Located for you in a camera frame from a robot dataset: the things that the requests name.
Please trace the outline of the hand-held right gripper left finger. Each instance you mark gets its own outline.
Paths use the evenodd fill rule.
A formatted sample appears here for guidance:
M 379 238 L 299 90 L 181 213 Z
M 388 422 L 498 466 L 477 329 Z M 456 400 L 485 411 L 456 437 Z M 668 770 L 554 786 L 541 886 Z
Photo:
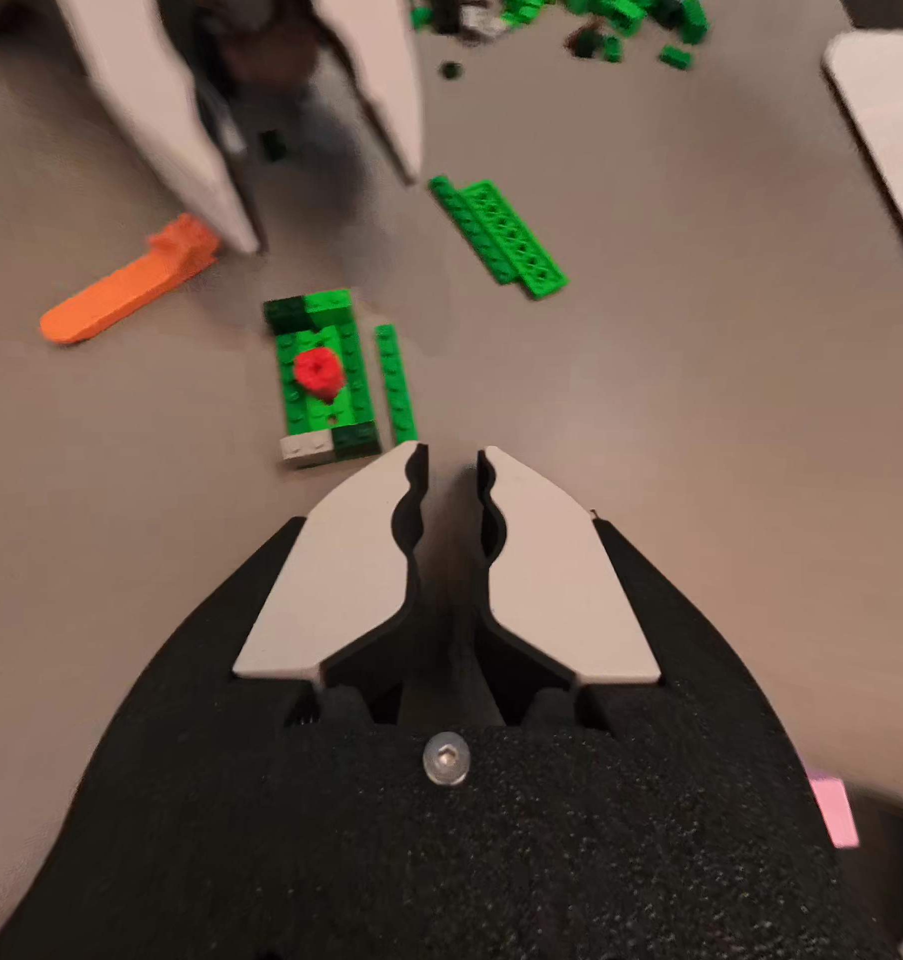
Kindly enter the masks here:
M 398 720 L 429 479 L 428 445 L 401 442 L 310 511 L 233 662 L 236 678 L 352 689 L 376 722 Z

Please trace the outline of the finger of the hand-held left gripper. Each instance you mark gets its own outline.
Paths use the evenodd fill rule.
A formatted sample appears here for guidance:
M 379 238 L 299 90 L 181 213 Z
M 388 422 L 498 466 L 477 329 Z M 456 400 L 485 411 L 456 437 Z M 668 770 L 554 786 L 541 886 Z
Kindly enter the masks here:
M 409 185 L 425 161 L 424 101 L 410 4 L 314 1 L 315 17 L 349 69 L 366 116 Z
M 158 3 L 59 1 L 58 9 L 93 90 L 161 182 L 228 247 L 258 253 L 261 236 Z

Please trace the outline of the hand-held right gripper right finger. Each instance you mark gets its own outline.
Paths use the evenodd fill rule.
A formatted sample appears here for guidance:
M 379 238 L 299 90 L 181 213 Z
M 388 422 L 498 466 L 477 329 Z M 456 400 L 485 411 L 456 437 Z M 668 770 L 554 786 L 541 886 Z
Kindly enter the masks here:
M 505 724 L 544 690 L 652 688 L 662 668 L 596 519 L 500 447 L 476 461 L 482 568 L 475 653 Z

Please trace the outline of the narrow green lego plate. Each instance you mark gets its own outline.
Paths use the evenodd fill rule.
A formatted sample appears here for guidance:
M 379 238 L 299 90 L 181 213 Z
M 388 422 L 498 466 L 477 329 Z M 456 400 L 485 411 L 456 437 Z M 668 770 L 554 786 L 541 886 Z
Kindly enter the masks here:
M 434 175 L 427 187 L 494 281 L 499 285 L 517 282 L 517 270 L 450 179 L 445 174 Z
M 373 330 L 388 417 L 396 445 L 418 442 L 418 430 L 408 388 L 398 334 L 392 323 Z

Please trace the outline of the green lego plate with holes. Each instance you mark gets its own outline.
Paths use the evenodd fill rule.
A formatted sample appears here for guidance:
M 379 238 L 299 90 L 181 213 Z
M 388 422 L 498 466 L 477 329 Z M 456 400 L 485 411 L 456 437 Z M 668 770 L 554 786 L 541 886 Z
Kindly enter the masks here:
M 567 285 L 565 272 L 492 180 L 482 179 L 459 193 L 469 211 L 514 268 L 517 279 L 532 299 L 540 301 Z

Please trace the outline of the green lego assembly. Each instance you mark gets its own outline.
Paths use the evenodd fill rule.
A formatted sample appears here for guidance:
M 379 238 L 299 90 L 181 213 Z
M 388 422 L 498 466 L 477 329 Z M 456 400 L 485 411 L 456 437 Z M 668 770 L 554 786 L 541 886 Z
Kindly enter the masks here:
M 262 315 L 273 336 L 285 435 L 281 461 L 301 470 L 377 456 L 383 447 L 369 389 L 362 341 L 346 289 L 266 300 Z M 310 399 L 295 381 L 296 354 L 327 347 L 338 354 L 347 386 L 336 402 Z

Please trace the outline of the pile of lego pieces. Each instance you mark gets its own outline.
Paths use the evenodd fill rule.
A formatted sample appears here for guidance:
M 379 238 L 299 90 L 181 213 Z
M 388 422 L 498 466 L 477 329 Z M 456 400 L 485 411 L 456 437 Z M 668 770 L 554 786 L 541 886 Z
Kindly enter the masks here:
M 687 71 L 693 49 L 709 39 L 712 21 L 699 1 L 412 1 L 406 2 L 414 32 L 457 38 L 465 45 L 491 44 L 529 28 L 548 11 L 561 9 L 575 20 L 563 40 L 570 56 L 605 64 L 622 62 L 626 42 L 647 24 L 667 37 L 657 61 Z

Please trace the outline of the pink lego pig figure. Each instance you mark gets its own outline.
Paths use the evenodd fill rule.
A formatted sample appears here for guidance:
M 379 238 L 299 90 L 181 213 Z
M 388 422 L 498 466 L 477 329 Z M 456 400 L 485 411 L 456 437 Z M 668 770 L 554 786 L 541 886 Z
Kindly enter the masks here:
M 808 781 L 832 845 L 838 850 L 861 845 L 845 782 L 829 774 L 811 772 Z

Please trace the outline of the orange brick separator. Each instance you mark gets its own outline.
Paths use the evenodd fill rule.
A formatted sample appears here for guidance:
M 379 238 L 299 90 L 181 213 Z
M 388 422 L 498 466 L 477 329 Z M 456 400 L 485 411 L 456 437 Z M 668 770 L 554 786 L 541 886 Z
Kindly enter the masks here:
M 140 257 L 43 314 L 39 332 L 57 346 L 87 341 L 213 266 L 220 245 L 205 222 L 183 213 L 148 238 Z

